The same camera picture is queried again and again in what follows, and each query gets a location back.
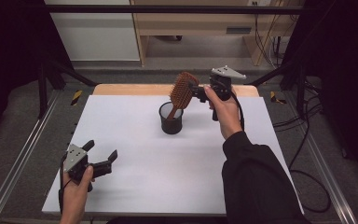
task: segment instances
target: black horizontal bar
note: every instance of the black horizontal bar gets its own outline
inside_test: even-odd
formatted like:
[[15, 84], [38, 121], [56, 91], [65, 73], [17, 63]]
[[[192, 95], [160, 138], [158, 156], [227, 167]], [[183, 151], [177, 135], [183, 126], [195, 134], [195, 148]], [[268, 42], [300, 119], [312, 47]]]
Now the black horizontal bar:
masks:
[[[41, 8], [41, 5], [26, 5]], [[266, 14], [300, 15], [318, 8], [303, 7], [216, 7], [216, 6], [122, 6], [122, 5], [46, 5], [53, 13], [191, 13], [191, 14]]]

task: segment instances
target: hand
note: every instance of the hand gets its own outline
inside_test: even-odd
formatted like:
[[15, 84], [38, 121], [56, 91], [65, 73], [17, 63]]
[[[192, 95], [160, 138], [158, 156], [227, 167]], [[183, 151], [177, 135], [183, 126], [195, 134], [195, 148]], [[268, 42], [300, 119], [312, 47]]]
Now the hand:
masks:
[[228, 139], [232, 134], [242, 131], [238, 106], [235, 100], [232, 97], [226, 101], [220, 100], [210, 86], [204, 86], [204, 90], [210, 100], [211, 109], [216, 109], [223, 137]]
[[80, 223], [84, 214], [84, 207], [86, 205], [87, 189], [89, 183], [93, 180], [93, 173], [93, 167], [87, 167], [79, 185], [71, 180], [68, 173], [63, 173], [63, 183], [68, 184], [66, 185], [63, 192], [63, 209], [60, 223]]

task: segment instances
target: white tabletop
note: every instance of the white tabletop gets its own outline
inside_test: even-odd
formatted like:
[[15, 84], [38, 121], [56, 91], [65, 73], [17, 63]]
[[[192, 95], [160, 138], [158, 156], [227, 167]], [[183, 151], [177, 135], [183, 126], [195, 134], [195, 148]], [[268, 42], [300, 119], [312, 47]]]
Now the white tabletop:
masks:
[[[89, 162], [106, 161], [117, 149], [112, 174], [98, 177], [86, 213], [112, 216], [224, 216], [221, 170], [226, 157], [219, 123], [208, 104], [193, 99], [183, 129], [161, 130], [159, 107], [168, 96], [91, 95], [71, 144], [89, 140]], [[289, 175], [261, 97], [239, 97], [245, 131], [254, 144], [271, 147]], [[59, 214], [57, 174], [42, 211]]]

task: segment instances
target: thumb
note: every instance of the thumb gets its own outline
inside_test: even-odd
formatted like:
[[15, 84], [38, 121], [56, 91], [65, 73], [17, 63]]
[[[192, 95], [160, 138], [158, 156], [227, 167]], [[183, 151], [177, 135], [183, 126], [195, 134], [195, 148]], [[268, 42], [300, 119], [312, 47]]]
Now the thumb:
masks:
[[93, 174], [94, 174], [94, 167], [92, 167], [92, 165], [89, 165], [86, 171], [84, 172], [83, 177], [81, 178], [79, 187], [87, 190]]
[[212, 90], [210, 86], [205, 85], [204, 90], [206, 96], [213, 103], [214, 106], [218, 106], [222, 104], [222, 100], [220, 100], [220, 98], [216, 95], [216, 92], [214, 92], [214, 90]]

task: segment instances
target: person's left hand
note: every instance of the person's left hand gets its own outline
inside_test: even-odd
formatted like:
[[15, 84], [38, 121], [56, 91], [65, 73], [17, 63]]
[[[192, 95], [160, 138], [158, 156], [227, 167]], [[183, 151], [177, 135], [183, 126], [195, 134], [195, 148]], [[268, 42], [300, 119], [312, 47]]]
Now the person's left hand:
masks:
[[68, 173], [63, 173], [63, 183], [68, 184], [63, 192], [63, 209], [60, 223], [80, 223], [84, 214], [84, 207], [86, 205], [87, 189], [89, 183], [93, 180], [93, 172], [94, 170], [92, 166], [87, 167], [79, 185], [71, 180]]

